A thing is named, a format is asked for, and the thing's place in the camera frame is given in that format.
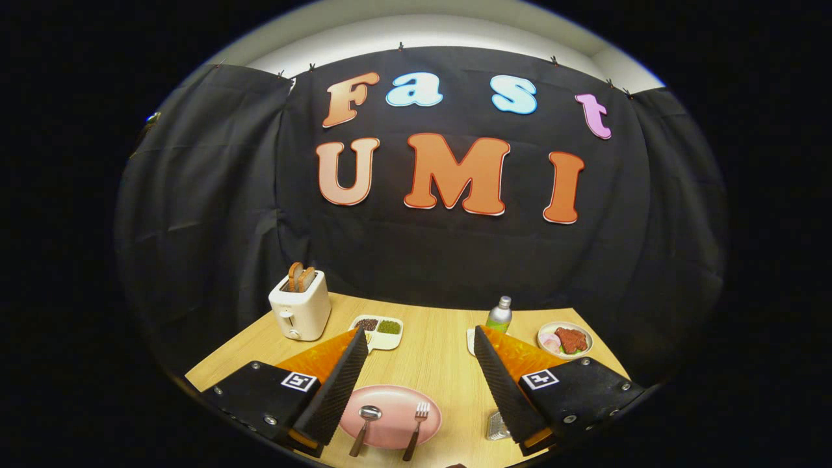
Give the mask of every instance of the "pink plate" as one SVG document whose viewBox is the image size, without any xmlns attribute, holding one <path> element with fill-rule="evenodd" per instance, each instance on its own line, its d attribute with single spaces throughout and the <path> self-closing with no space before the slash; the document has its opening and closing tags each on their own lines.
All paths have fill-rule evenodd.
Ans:
<svg viewBox="0 0 832 468">
<path fill-rule="evenodd" d="M 418 430 L 417 445 L 430 440 L 442 425 L 442 413 L 438 406 L 424 393 L 406 386 L 372 385 L 359 388 L 349 398 L 340 426 L 351 437 L 358 436 L 364 420 L 359 416 L 359 408 L 364 405 L 377 406 L 381 410 L 381 419 L 371 421 L 364 435 L 364 443 L 379 449 L 406 449 L 410 436 L 416 429 L 416 405 L 421 401 L 430 404 L 428 419 Z"/>
</svg>

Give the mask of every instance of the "white tray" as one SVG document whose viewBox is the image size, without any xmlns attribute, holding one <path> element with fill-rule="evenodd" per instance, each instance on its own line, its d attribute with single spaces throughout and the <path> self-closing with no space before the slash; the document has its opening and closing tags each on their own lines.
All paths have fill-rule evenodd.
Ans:
<svg viewBox="0 0 832 468">
<path fill-rule="evenodd" d="M 399 320 L 398 318 L 385 317 L 385 316 L 367 316 L 367 315 L 357 316 L 357 317 L 355 317 L 353 322 L 351 324 L 349 324 L 349 329 L 350 330 L 354 329 L 355 324 L 358 323 L 359 321 L 365 319 L 365 318 L 371 318 L 371 319 L 375 319 L 375 320 L 379 321 L 379 323 L 377 323 L 376 326 L 375 326 L 375 330 L 373 330 L 373 331 L 366 331 L 365 330 L 364 331 L 364 333 L 367 335 L 367 350 L 368 350 L 368 353 L 372 350 L 392 350 L 396 346 L 398 346 L 400 342 L 402 342 L 402 334 L 404 333 L 404 323 L 401 320 Z M 381 325 L 381 322 L 385 321 L 385 320 L 394 321 L 394 322 L 398 323 L 399 326 L 401 327 L 401 329 L 399 330 L 399 333 L 394 335 L 392 333 L 382 333 L 382 332 L 380 332 L 379 331 L 379 326 Z"/>
</svg>

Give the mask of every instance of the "blue letter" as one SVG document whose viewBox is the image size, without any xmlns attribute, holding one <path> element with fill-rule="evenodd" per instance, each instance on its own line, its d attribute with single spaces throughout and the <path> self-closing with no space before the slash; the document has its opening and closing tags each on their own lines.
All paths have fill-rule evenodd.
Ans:
<svg viewBox="0 0 832 468">
<path fill-rule="evenodd" d="M 419 106 L 435 106 L 442 101 L 439 94 L 439 77 L 433 73 L 416 72 L 402 75 L 393 80 L 395 88 L 387 93 L 387 103 L 404 107 L 416 103 Z"/>
<path fill-rule="evenodd" d="M 491 102 L 503 112 L 530 114 L 537 109 L 533 96 L 537 89 L 526 78 L 497 75 L 491 78 L 491 89 L 499 93 L 491 96 Z"/>
</svg>

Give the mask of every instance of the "black beans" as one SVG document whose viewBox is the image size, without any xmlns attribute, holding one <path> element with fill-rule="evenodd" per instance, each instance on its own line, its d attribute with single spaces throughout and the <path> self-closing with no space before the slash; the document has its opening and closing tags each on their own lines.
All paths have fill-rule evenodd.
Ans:
<svg viewBox="0 0 832 468">
<path fill-rule="evenodd" d="M 366 331 L 373 331 L 375 330 L 375 326 L 379 324 L 379 321 L 375 320 L 374 318 L 365 318 L 359 320 L 355 327 L 358 328 L 359 326 L 363 327 Z"/>
</svg>

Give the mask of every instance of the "toaster lever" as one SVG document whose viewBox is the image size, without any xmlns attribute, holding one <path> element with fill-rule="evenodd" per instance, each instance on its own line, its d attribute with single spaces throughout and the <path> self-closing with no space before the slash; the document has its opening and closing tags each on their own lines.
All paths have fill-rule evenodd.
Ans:
<svg viewBox="0 0 832 468">
<path fill-rule="evenodd" d="M 286 320 L 288 320 L 290 326 L 295 326 L 295 324 L 292 322 L 292 316 L 294 316 L 294 315 L 295 314 L 293 314 L 290 311 L 280 311 L 280 317 L 285 318 Z"/>
</svg>

